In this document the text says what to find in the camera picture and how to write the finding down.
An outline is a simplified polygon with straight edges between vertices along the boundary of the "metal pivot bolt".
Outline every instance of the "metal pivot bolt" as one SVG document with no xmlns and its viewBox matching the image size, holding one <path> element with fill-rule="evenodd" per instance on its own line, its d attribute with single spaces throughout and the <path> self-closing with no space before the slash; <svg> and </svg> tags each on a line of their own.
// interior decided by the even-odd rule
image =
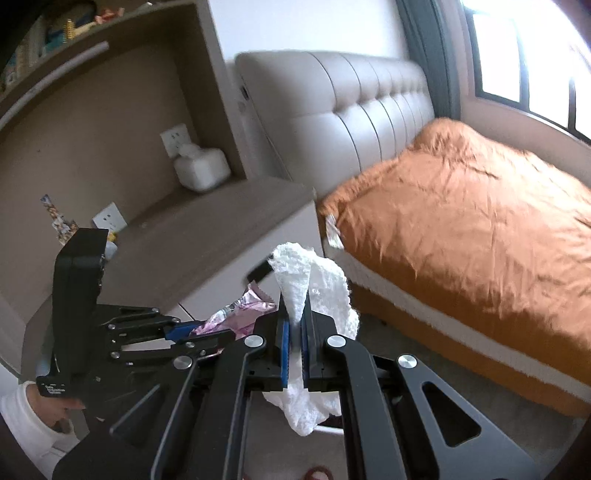
<svg viewBox="0 0 591 480">
<path fill-rule="evenodd" d="M 341 337 L 340 335 L 331 335 L 328 337 L 326 343 L 334 348 L 341 348 L 342 346 L 345 346 L 347 340 L 345 340 L 345 337 Z"/>
<path fill-rule="evenodd" d="M 261 346 L 263 343 L 263 339 L 261 336 L 258 335 L 249 335 L 244 339 L 244 344 L 249 346 L 250 348 L 256 348 Z"/>
<path fill-rule="evenodd" d="M 400 355 L 398 357 L 398 365 L 402 368 L 415 368 L 417 366 L 417 359 L 412 355 Z"/>
<path fill-rule="evenodd" d="M 187 355 L 178 356 L 173 360 L 173 365 L 177 370 L 186 370 L 193 364 L 193 359 Z"/>
</svg>

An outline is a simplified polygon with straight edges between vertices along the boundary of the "orange blanket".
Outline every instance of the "orange blanket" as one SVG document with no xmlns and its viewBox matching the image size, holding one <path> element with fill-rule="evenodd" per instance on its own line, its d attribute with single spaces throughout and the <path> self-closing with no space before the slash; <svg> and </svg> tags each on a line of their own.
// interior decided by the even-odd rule
<svg viewBox="0 0 591 480">
<path fill-rule="evenodd" d="M 591 385 L 591 191 L 437 119 L 324 199 L 345 250 L 493 340 Z"/>
</svg>

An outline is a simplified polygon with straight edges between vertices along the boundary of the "white plastic bottle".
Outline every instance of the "white plastic bottle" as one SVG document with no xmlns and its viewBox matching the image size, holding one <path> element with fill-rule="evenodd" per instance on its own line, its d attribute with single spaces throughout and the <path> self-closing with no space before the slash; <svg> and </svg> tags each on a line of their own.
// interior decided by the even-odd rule
<svg viewBox="0 0 591 480">
<path fill-rule="evenodd" d="M 218 148 L 200 148 L 191 143 L 181 145 L 178 152 L 181 156 L 174 161 L 174 169 L 180 183 L 189 190 L 205 192 L 232 173 L 226 156 Z"/>
</svg>

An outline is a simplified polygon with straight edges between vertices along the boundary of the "electrical outlet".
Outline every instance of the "electrical outlet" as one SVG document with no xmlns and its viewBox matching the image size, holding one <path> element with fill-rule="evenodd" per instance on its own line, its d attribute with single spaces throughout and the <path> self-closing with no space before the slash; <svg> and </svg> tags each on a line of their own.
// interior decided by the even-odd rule
<svg viewBox="0 0 591 480">
<path fill-rule="evenodd" d="M 92 219 L 97 228 L 108 228 L 110 232 L 117 233 L 123 230 L 127 223 L 119 212 L 117 205 L 111 203 Z"/>
<path fill-rule="evenodd" d="M 162 143 L 170 158 L 178 155 L 178 149 L 181 145 L 191 143 L 191 137 L 185 124 L 179 124 L 166 130 L 166 132 L 162 132 L 160 138 L 162 138 Z"/>
</svg>

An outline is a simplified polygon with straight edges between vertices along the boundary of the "pink plastic wrapper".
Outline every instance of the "pink plastic wrapper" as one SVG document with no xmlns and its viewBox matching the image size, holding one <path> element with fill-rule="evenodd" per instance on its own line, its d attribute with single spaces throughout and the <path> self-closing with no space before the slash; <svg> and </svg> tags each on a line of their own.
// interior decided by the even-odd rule
<svg viewBox="0 0 591 480">
<path fill-rule="evenodd" d="M 204 324 L 195 327 L 191 335 L 230 329 L 238 340 L 252 333 L 257 318 L 275 310 L 277 305 L 273 299 L 263 292 L 256 282 L 251 282 L 242 297 L 214 313 Z"/>
</svg>

